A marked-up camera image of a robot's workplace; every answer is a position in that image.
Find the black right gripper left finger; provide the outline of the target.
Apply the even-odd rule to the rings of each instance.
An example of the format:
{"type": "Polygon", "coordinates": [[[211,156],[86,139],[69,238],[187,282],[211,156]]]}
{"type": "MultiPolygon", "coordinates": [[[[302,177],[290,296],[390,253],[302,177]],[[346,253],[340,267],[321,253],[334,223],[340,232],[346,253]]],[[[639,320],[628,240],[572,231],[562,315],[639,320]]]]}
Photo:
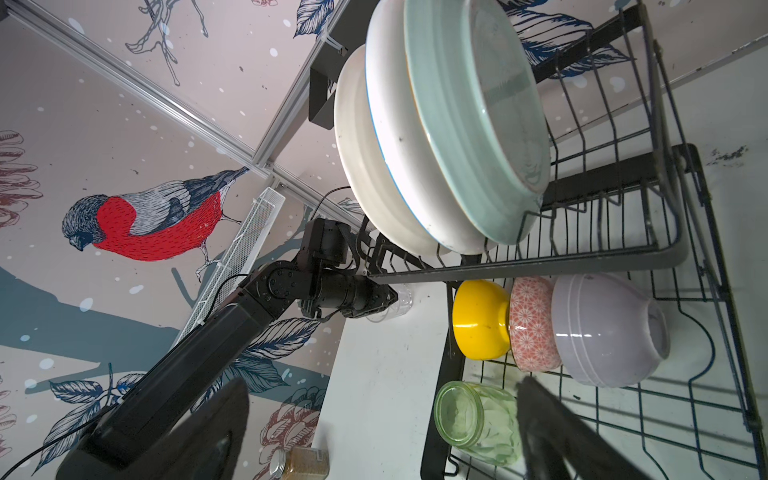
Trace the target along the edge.
{"type": "Polygon", "coordinates": [[[245,381],[212,399],[119,474],[121,479],[231,479],[249,414],[245,381]]]}

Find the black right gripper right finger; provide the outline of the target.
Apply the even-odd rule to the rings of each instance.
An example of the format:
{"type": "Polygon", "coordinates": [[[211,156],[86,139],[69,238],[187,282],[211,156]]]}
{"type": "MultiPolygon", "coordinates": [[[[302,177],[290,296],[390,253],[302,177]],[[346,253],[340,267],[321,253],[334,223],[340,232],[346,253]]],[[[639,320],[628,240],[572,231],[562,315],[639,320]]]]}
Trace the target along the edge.
{"type": "Polygon", "coordinates": [[[518,385],[517,421],[528,479],[647,477],[532,377],[518,385]]]}

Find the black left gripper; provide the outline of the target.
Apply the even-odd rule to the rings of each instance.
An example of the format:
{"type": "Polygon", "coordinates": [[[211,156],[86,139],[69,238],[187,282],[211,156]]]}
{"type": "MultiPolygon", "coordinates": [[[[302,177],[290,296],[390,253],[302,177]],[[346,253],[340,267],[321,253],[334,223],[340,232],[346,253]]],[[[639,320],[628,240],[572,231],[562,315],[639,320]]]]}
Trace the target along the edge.
{"type": "Polygon", "coordinates": [[[362,275],[322,273],[311,297],[311,314],[320,318],[324,308],[345,318],[360,318],[387,310],[398,301],[396,291],[362,275]]]}

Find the clear glass tumbler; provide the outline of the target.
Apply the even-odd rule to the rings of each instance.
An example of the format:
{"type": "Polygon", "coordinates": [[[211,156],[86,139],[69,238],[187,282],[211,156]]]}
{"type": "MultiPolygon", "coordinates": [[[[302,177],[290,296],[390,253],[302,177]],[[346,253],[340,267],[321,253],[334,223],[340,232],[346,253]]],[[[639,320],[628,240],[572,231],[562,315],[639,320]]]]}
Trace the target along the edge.
{"type": "Polygon", "coordinates": [[[409,284],[392,284],[391,288],[397,294],[397,300],[386,310],[368,315],[366,319],[373,323],[381,323],[405,315],[413,306],[413,289],[409,284]]]}

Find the green glass tumbler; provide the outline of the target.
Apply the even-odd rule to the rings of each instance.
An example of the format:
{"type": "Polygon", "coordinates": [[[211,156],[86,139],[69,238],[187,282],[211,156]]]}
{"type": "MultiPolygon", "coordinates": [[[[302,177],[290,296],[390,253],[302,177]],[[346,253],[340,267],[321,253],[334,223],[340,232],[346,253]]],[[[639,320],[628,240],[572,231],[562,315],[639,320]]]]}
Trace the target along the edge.
{"type": "Polygon", "coordinates": [[[451,381],[438,391],[433,418],[441,438],[471,457],[498,467],[522,456],[517,397],[508,390],[451,381]]]}

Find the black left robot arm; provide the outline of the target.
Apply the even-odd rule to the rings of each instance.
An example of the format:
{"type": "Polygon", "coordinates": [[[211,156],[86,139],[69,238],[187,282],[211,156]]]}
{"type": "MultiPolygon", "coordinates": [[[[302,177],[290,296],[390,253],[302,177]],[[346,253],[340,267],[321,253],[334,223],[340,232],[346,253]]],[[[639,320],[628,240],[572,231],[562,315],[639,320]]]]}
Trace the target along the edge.
{"type": "Polygon", "coordinates": [[[398,299],[355,270],[348,225],[308,223],[291,261],[246,276],[201,327],[163,357],[122,403],[99,416],[57,470],[59,479],[230,479],[249,414],[242,378],[232,379],[196,412],[190,409],[236,358],[294,302],[319,318],[329,308],[347,318],[386,310],[398,299]]]}

